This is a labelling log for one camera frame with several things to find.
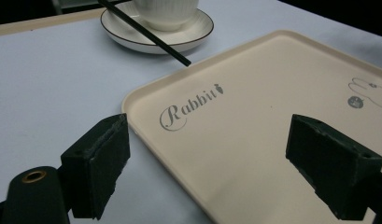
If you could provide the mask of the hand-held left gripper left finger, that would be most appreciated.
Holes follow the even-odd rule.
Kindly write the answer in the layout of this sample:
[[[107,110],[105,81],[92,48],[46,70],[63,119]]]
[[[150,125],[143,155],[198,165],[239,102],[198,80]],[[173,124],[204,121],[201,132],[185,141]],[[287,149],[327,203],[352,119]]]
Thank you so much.
[[[60,175],[75,218],[102,217],[130,157],[124,114],[102,119],[62,154]]]

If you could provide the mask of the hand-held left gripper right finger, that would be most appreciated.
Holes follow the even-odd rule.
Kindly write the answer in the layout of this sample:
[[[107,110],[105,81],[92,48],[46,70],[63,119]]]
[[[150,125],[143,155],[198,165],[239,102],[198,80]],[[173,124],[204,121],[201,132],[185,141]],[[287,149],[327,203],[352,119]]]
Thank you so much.
[[[294,114],[286,158],[336,218],[382,221],[382,156],[313,118]]]

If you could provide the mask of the cream plastic tray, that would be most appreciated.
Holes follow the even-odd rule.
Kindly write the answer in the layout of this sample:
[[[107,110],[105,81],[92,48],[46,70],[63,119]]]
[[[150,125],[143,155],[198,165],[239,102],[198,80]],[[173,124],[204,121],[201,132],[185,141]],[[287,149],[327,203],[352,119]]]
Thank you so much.
[[[382,156],[378,67],[276,31],[129,93],[122,109],[218,224],[373,223],[336,218],[285,151],[299,114]]]

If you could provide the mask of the black chopstick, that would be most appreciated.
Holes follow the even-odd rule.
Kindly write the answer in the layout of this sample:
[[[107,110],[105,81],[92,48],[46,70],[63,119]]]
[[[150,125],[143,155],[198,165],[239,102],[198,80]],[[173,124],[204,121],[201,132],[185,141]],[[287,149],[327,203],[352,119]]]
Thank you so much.
[[[181,53],[167,45],[165,42],[163,42],[158,36],[154,35],[152,32],[147,30],[145,27],[143,27],[141,24],[133,20],[130,16],[122,12],[120,9],[118,9],[115,5],[110,3],[108,0],[97,0],[100,5],[108,9],[110,12],[115,14],[117,17],[119,17],[121,20],[126,22],[128,25],[136,29],[138,33],[149,39],[151,42],[156,44],[158,47],[163,49],[165,52],[167,52],[169,55],[173,56],[175,59],[177,59],[180,63],[182,63],[185,66],[190,66],[191,61],[188,60],[185,56],[183,56]]]

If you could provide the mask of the white ribbed cup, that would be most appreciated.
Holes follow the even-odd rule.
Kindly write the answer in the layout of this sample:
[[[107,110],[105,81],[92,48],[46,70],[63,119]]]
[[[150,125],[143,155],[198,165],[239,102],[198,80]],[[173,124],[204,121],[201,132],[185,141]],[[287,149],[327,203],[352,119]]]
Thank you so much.
[[[196,13],[199,0],[133,0],[140,17],[153,29],[175,31]]]

